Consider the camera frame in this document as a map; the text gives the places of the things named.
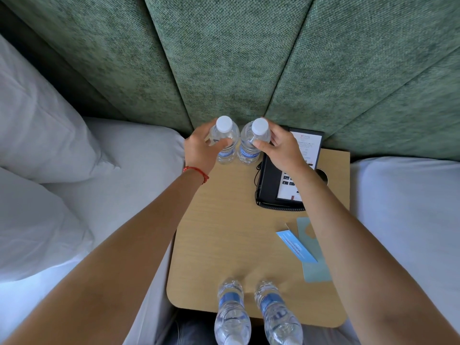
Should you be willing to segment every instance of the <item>dark pants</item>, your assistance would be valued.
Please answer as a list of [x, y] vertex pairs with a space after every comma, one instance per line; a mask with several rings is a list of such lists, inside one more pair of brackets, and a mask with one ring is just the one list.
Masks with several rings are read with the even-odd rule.
[[[216, 345], [211, 312], [180, 309], [162, 345]], [[249, 345], [269, 345], [264, 326], [253, 327]]]

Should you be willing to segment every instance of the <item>black telephone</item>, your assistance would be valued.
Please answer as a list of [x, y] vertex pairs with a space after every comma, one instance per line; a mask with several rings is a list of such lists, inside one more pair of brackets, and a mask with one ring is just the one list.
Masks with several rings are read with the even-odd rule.
[[[305, 162], [316, 168], [324, 132], [284, 127], [294, 134]], [[290, 176], [283, 173], [264, 155], [260, 165], [259, 184], [255, 193], [258, 206], [278, 211], [301, 212], [305, 210], [300, 194]]]

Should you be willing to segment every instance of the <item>water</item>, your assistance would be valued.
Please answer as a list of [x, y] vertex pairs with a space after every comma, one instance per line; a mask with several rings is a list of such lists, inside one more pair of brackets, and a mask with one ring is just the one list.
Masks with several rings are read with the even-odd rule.
[[247, 345], [251, 321], [243, 303], [243, 288], [238, 281], [227, 279], [219, 288], [219, 312], [214, 323], [218, 345]]
[[238, 158], [241, 162], [249, 164], [257, 161], [260, 150], [253, 145], [257, 139], [270, 142], [271, 133], [264, 118], [249, 122], [241, 131], [241, 144], [238, 149]]
[[232, 162], [236, 155], [236, 143], [238, 143], [240, 138], [240, 130], [238, 129], [236, 123], [233, 122], [228, 116], [219, 117], [216, 124], [211, 128], [211, 131], [209, 132], [209, 138], [211, 140], [211, 144], [216, 144], [223, 138], [230, 138], [233, 140], [233, 143], [223, 149], [217, 156], [217, 161], [222, 164]]
[[265, 335], [270, 345], [301, 345], [302, 325], [284, 304], [271, 282], [261, 282], [256, 293], [257, 306], [264, 315]]

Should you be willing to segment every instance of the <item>wooden table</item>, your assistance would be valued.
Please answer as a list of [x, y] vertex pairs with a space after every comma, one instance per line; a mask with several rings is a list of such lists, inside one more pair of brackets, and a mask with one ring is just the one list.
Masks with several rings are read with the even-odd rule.
[[[284, 212], [256, 205], [257, 163], [238, 160], [216, 164], [179, 224], [167, 282], [169, 300], [177, 307], [217, 312], [217, 289], [227, 277], [244, 289], [250, 317], [262, 315], [254, 302], [261, 279], [273, 281], [288, 308], [303, 324], [337, 327], [346, 313], [332, 282], [306, 283], [302, 264], [275, 232], [306, 212]], [[350, 154], [322, 149], [318, 168], [328, 186], [348, 208]]]

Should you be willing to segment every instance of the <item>forearm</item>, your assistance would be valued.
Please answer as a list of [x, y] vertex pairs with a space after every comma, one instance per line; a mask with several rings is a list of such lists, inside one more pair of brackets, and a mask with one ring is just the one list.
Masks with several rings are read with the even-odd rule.
[[398, 332], [418, 333], [423, 339], [412, 339], [420, 340], [418, 344], [431, 338], [433, 334], [429, 332], [453, 334], [408, 272], [348, 212], [311, 168], [299, 169], [291, 176], [340, 299], [364, 344], [400, 341]]
[[121, 344], [202, 182], [194, 170], [183, 173], [78, 264], [5, 344]]

